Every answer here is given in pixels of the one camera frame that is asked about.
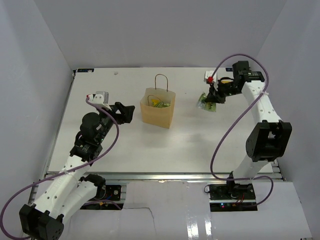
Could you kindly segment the green mint sachet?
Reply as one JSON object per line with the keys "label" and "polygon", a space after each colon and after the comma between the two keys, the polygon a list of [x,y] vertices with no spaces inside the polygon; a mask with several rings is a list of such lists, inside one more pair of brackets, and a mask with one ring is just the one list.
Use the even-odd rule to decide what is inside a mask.
{"label": "green mint sachet", "polygon": [[198,101],[197,101],[197,107],[199,109],[208,111],[208,112],[216,112],[216,103],[215,102],[205,102],[207,99],[207,95],[205,92],[203,92]]}
{"label": "green mint sachet", "polygon": [[165,103],[165,102],[162,102],[162,101],[159,101],[159,102],[153,101],[152,102],[152,106],[154,108],[167,108],[167,107],[170,107],[171,104],[170,103]]}

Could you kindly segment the brown paper bag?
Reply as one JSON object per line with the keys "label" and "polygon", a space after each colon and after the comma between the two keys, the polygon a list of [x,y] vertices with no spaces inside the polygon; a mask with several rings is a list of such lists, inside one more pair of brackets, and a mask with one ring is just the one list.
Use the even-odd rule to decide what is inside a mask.
{"label": "brown paper bag", "polygon": [[[166,80],[165,89],[157,87],[157,77],[164,77]],[[157,108],[152,106],[152,99],[169,103],[169,107]],[[158,73],[154,77],[154,87],[145,89],[144,96],[140,100],[142,121],[146,124],[169,129],[173,120],[175,109],[176,93],[169,90],[169,80],[164,74]]]}

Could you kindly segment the yellow snack bar wrapper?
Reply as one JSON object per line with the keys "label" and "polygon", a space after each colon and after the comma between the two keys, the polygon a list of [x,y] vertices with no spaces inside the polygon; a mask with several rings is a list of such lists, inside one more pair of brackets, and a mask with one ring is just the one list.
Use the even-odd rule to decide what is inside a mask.
{"label": "yellow snack bar wrapper", "polygon": [[158,99],[152,99],[151,102],[152,102],[153,105],[157,105],[157,104],[159,104],[161,101],[158,100]]}

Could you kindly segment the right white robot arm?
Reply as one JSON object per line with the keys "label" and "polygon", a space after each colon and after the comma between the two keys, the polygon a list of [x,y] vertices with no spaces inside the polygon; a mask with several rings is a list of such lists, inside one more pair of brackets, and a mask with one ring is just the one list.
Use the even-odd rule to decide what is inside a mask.
{"label": "right white robot arm", "polygon": [[276,113],[260,71],[252,71],[248,61],[238,61],[232,65],[232,74],[232,78],[218,78],[215,71],[206,71],[204,81],[210,88],[204,102],[223,104],[227,97],[242,94],[255,121],[245,142],[246,156],[226,181],[226,195],[236,200],[264,166],[284,155],[292,125]]}

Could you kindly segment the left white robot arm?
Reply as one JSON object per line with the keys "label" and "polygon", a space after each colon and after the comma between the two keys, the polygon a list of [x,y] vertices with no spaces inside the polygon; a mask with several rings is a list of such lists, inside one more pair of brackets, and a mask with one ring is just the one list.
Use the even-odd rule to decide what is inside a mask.
{"label": "left white robot arm", "polygon": [[135,106],[115,102],[109,107],[98,106],[82,118],[74,146],[62,170],[46,191],[31,205],[19,211],[22,231],[36,240],[57,240],[63,233],[65,222],[87,201],[105,196],[106,180],[86,173],[99,158],[102,142],[112,126],[129,124]]}

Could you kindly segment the yellow candy bar far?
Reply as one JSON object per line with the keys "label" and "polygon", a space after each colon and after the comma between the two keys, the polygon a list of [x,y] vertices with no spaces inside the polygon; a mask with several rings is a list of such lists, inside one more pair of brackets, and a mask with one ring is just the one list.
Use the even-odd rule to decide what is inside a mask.
{"label": "yellow candy bar far", "polygon": [[233,81],[232,79],[222,79],[221,83],[227,84],[227,83],[231,83],[232,81]]}

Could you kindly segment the right blue corner label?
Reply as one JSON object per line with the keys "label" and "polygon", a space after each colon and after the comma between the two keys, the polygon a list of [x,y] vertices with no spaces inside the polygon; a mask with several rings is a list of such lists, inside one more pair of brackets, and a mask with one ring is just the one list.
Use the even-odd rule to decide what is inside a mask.
{"label": "right blue corner label", "polygon": [[226,68],[225,68],[225,71],[226,71],[226,72],[232,72],[232,71],[233,71],[233,68],[232,68],[232,67],[226,67]]}

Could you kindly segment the blue corner label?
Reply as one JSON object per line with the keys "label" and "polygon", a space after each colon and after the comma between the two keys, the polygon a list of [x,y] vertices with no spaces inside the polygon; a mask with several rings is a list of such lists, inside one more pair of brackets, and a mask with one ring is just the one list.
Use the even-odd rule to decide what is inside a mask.
{"label": "blue corner label", "polygon": [[94,68],[78,68],[77,69],[77,73],[93,73],[94,72]]}
{"label": "blue corner label", "polygon": [[233,68],[232,68],[232,67],[226,67],[226,68],[225,68],[225,71],[226,71],[226,72],[232,72],[232,71],[233,71]]}

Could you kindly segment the left blue corner label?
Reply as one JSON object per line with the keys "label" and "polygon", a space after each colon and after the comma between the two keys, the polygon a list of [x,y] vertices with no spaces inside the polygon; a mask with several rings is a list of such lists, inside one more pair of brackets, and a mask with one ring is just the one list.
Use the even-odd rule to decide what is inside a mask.
{"label": "left blue corner label", "polygon": [[93,73],[94,72],[94,68],[78,68],[77,69],[77,73]]}

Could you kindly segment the aluminium front rail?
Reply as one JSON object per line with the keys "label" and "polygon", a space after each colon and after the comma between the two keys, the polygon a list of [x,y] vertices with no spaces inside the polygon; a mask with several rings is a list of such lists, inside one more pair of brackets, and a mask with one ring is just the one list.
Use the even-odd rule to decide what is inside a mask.
{"label": "aluminium front rail", "polygon": [[208,173],[95,173],[107,181],[218,181]]}

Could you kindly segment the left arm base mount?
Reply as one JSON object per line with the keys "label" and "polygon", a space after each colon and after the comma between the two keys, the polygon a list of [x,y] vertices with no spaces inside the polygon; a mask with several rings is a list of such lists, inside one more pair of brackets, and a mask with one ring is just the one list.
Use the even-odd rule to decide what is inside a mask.
{"label": "left arm base mount", "polygon": [[123,204],[121,200],[121,185],[104,185],[97,190],[96,196],[84,204],[81,210],[121,210]]}

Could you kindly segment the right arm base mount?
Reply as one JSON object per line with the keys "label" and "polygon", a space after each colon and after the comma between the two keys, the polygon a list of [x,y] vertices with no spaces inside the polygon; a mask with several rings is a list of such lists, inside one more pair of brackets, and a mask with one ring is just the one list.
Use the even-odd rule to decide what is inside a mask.
{"label": "right arm base mount", "polygon": [[258,210],[252,184],[240,189],[230,189],[227,184],[207,184],[203,191],[208,194],[211,213],[255,212]]}

